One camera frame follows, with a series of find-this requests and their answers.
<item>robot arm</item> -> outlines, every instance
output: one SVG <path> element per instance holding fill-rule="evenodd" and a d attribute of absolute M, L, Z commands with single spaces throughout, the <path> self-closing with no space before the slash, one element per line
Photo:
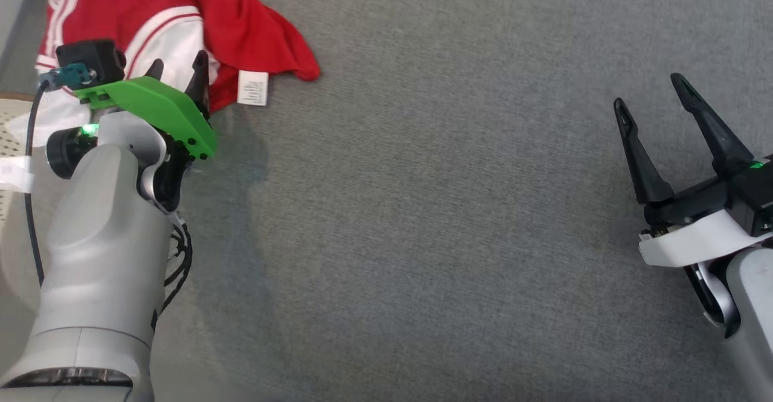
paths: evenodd
<path fill-rule="evenodd" d="M 176 294 L 165 300 L 173 230 L 188 243 L 178 287 L 190 269 L 190 235 L 176 214 L 180 182 L 216 148 L 206 120 L 207 56 L 199 53 L 183 94 L 158 81 L 160 61 L 150 75 L 122 81 L 111 42 L 62 48 L 60 63 L 91 72 L 85 86 L 82 78 L 68 86 L 94 109 L 124 110 L 56 132 L 47 144 L 69 192 L 47 238 L 36 321 L 22 358 L 0 378 L 0 400 L 153 400 L 153 336 Z"/>
<path fill-rule="evenodd" d="M 622 99 L 615 101 L 636 199 L 649 229 L 647 264 L 682 267 L 704 316 L 724 328 L 724 346 L 753 400 L 773 400 L 773 163 L 751 152 L 682 75 L 671 75 L 713 155 L 717 176 L 674 193 L 638 140 Z"/>

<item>white cable label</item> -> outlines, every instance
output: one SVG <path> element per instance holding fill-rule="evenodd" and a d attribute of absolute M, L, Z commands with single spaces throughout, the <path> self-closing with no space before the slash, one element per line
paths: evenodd
<path fill-rule="evenodd" d="M 267 72 L 246 72 L 239 70 L 239 94 L 237 102 L 245 105 L 264 107 L 268 102 Z"/>
<path fill-rule="evenodd" d="M 30 193 L 35 177 L 28 173 L 30 162 L 29 156 L 0 158 L 0 190 Z"/>

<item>cable connector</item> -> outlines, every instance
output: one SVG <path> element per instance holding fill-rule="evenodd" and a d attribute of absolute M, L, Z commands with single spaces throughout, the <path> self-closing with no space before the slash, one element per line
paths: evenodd
<path fill-rule="evenodd" d="M 44 81 L 48 81 L 46 92 L 49 92 L 65 88 L 65 86 L 77 88 L 78 86 L 88 85 L 94 81 L 96 75 L 97 73 L 94 70 L 89 70 L 85 64 L 73 63 L 69 64 L 69 66 L 51 69 L 44 74 L 39 74 L 38 83 L 42 85 Z"/>

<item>black cable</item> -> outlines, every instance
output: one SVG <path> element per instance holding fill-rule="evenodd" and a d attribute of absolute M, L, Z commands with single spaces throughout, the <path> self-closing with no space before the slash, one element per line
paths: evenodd
<path fill-rule="evenodd" d="M 164 306 L 161 308 L 161 312 L 163 313 L 164 310 L 169 306 L 169 304 L 172 303 L 172 299 L 175 298 L 177 295 L 177 292 L 180 292 L 180 289 L 182 289 L 182 285 L 185 284 L 185 279 L 188 278 L 188 272 L 191 270 L 191 263 L 193 262 L 193 244 L 191 243 L 191 235 L 188 232 L 188 226 L 186 224 L 182 224 L 182 230 L 185 232 L 185 240 L 188 241 L 188 246 L 185 249 L 185 257 L 182 259 L 182 264 L 177 268 L 178 270 L 182 271 L 182 276 L 180 280 L 177 282 L 177 286 L 175 286 L 175 289 L 169 293 L 169 296 L 166 297 L 166 300 L 164 301 Z"/>
<path fill-rule="evenodd" d="M 30 108 L 30 119 L 27 121 L 27 143 L 24 148 L 24 155 L 30 160 L 33 158 L 33 133 L 35 133 L 35 119 L 38 116 L 38 107 L 43 93 L 46 92 L 49 81 L 44 80 L 40 83 L 38 92 L 33 100 L 33 107 Z M 30 243 L 33 245 L 33 258 L 35 259 L 35 270 L 38 272 L 38 281 L 43 286 L 43 264 L 40 259 L 40 248 L 38 248 L 38 234 L 35 231 L 35 219 L 33 218 L 33 196 L 31 193 L 24 194 L 24 207 L 27 210 L 27 229 L 30 231 Z"/>

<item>red fabric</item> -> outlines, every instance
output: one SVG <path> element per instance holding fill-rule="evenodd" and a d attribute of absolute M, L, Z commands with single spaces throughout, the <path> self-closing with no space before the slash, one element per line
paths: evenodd
<path fill-rule="evenodd" d="M 269 74 L 292 71 L 305 81 L 319 77 L 317 61 L 298 30 L 259 0 L 77 0 L 69 14 L 49 8 L 48 19 L 50 27 L 56 25 L 57 17 L 63 19 L 64 43 L 110 38 L 118 49 L 126 50 L 153 15 L 186 5 L 199 9 L 205 47 L 221 64 L 210 86 L 212 111 L 235 102 L 240 69 Z M 55 57 L 45 38 L 40 53 Z"/>

